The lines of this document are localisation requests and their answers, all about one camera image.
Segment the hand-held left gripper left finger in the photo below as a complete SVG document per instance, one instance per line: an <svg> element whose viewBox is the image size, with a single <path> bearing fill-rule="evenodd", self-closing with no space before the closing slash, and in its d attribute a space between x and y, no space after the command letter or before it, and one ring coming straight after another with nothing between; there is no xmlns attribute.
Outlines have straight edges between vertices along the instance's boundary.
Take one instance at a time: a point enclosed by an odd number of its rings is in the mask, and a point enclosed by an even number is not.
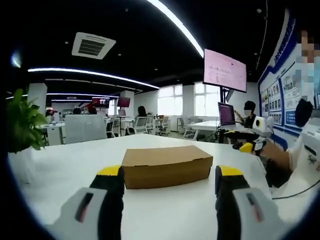
<svg viewBox="0 0 320 240"><path fill-rule="evenodd" d="M105 167L62 205L46 228L56 240L120 240L124 192L123 167Z"/></svg>

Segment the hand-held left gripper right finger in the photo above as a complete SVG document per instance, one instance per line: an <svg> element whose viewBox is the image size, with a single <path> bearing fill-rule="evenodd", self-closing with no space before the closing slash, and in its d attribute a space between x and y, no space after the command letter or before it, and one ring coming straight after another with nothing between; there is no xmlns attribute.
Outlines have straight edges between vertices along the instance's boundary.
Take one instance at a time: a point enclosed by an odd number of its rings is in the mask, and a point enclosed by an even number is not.
<svg viewBox="0 0 320 240"><path fill-rule="evenodd" d="M218 240L279 240L288 230L278 206L233 167L215 168Z"/></svg>

